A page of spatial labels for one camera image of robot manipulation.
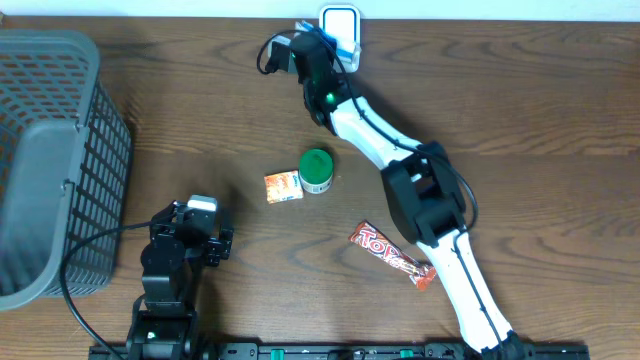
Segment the white Panadol box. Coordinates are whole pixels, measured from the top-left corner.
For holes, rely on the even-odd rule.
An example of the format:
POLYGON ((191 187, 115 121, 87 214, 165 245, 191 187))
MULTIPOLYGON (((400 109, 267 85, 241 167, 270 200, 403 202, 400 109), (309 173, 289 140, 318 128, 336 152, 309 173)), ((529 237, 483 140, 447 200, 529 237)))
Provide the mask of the white Panadol box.
POLYGON ((322 31, 336 43, 336 53, 344 66, 352 67, 352 72, 359 66, 361 47, 360 30, 356 20, 329 18, 320 22, 322 31))

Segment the green lid jar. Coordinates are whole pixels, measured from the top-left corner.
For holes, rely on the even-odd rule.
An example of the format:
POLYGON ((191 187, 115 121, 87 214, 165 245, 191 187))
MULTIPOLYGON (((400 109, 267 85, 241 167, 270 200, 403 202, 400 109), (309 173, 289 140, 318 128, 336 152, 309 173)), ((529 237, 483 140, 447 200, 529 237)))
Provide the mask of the green lid jar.
POLYGON ((326 192, 332 185, 333 159, 322 149, 306 151, 299 161, 299 175, 303 189, 310 194, 326 192))

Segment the orange snack packet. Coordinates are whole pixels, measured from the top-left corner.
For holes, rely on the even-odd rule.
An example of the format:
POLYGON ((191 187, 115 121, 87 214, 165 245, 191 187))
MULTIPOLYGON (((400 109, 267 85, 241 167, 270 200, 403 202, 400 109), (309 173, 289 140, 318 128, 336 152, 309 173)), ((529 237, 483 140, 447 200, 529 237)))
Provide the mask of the orange snack packet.
POLYGON ((297 170, 267 175, 264 181, 269 204, 302 199, 304 196, 297 170))

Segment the red Top chocolate bar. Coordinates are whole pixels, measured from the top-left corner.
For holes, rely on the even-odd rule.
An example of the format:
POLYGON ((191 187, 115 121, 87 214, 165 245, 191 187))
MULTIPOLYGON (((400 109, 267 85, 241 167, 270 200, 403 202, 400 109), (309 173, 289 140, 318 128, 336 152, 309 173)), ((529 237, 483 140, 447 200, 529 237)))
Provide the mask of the red Top chocolate bar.
POLYGON ((410 281, 420 291, 425 291, 437 275, 436 269, 432 265, 420 263, 406 254, 384 233, 366 220, 356 226, 348 239, 387 265, 406 273, 410 281))

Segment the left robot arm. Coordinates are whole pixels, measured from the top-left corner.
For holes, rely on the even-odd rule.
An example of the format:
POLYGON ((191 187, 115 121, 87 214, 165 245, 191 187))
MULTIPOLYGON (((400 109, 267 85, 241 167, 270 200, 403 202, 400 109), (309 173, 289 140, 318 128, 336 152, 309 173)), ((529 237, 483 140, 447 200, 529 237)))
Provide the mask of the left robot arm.
POLYGON ((144 294, 133 305, 128 359, 214 359, 217 349, 198 333, 201 275, 230 256, 234 230, 212 197, 175 201, 152 217, 140 257, 144 294))

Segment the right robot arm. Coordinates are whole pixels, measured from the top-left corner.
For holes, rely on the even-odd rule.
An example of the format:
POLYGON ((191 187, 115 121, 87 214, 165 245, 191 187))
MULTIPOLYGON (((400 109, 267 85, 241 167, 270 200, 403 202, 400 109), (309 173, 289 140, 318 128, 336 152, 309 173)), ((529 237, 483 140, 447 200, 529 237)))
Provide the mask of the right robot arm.
POLYGON ((289 48, 312 119, 379 169, 391 218, 435 267, 465 343, 485 359, 526 358, 471 250, 473 224, 464 214, 478 208, 475 196, 442 146, 407 137, 381 118, 354 90, 334 41, 321 30, 295 35, 289 48))

